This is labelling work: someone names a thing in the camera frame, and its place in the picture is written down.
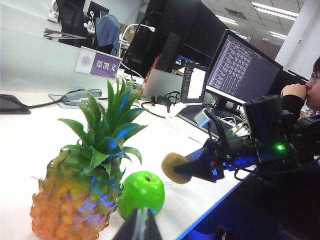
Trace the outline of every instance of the green led light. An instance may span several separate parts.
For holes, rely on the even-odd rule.
[[[285,146],[283,144],[277,144],[275,145],[275,149],[277,149],[278,151],[284,151],[286,150]]]

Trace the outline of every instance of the artificial apple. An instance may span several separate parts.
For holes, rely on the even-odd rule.
[[[148,171],[137,171],[122,183],[123,190],[117,199],[118,209],[126,219],[137,207],[150,208],[153,215],[160,212],[165,202],[165,187],[159,177]]]

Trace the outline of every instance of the office chair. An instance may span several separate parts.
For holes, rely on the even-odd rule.
[[[90,47],[90,35],[84,27],[85,17],[83,9],[79,4],[70,0],[56,0],[59,8],[59,19],[61,20],[61,32],[73,34],[86,39],[59,39],[60,43],[72,45],[75,47]]]

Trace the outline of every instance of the pineapple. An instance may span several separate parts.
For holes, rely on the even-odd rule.
[[[39,180],[39,193],[32,196],[32,231],[43,240],[98,239],[117,208],[124,174],[121,159],[130,159],[127,153],[131,153],[142,161],[137,149],[123,146],[145,127],[132,123],[143,109],[130,109],[140,97],[140,89],[132,90],[133,83],[123,81],[120,88],[118,79],[116,92],[109,82],[107,86],[107,110],[90,94],[86,106],[80,106],[87,132],[75,120],[59,119],[80,140],[63,147],[47,165],[45,179]]]

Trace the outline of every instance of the laptop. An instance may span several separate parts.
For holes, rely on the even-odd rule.
[[[187,61],[185,63],[184,75],[182,79],[180,102],[186,104],[186,107],[177,115],[191,125],[208,132],[207,129],[199,127],[194,117],[203,108],[206,93],[206,68]],[[224,131],[233,127],[227,121],[220,120]],[[218,130],[214,124],[210,127],[210,132],[218,138]]]
[[[192,62],[185,62],[180,90],[180,102],[186,105],[180,115],[194,117],[203,108],[206,93],[206,68]]]
[[[180,75],[172,74],[158,69],[152,69],[143,90],[143,95],[150,98],[165,96],[168,93],[181,90],[183,78]]]

